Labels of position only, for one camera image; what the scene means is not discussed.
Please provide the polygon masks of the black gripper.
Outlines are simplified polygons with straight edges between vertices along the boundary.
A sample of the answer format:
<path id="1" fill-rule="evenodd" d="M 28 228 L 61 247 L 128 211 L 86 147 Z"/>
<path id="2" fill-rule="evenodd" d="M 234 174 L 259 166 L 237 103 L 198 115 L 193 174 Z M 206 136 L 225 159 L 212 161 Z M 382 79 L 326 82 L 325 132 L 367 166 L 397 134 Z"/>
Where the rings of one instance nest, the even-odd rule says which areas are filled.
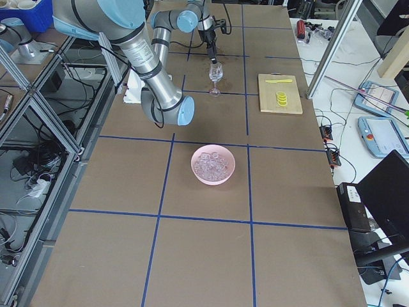
<path id="1" fill-rule="evenodd" d="M 203 43 L 206 44 L 206 53 L 212 64 L 217 63 L 215 54 L 215 46 L 217 41 L 217 35 L 214 29 L 199 30 L 199 37 Z"/>

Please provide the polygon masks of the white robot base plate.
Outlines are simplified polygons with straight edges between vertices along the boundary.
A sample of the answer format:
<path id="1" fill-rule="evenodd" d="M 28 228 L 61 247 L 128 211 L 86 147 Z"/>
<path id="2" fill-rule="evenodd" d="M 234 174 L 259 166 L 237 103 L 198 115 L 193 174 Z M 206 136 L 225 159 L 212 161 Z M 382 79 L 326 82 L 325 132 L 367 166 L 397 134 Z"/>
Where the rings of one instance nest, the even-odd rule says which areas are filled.
<path id="1" fill-rule="evenodd" d="M 163 69 L 154 76 L 149 75 L 142 79 L 131 70 L 123 102 L 126 104 L 145 104 L 157 97 L 171 95 L 174 91 L 172 86 L 172 81 Z"/>

